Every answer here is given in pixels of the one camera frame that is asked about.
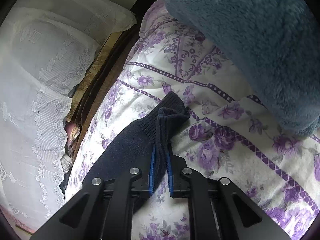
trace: sheer white fabric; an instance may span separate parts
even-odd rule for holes
[[[18,0],[0,27],[0,204],[31,229],[63,203],[69,91],[106,38],[135,23],[107,0]]]

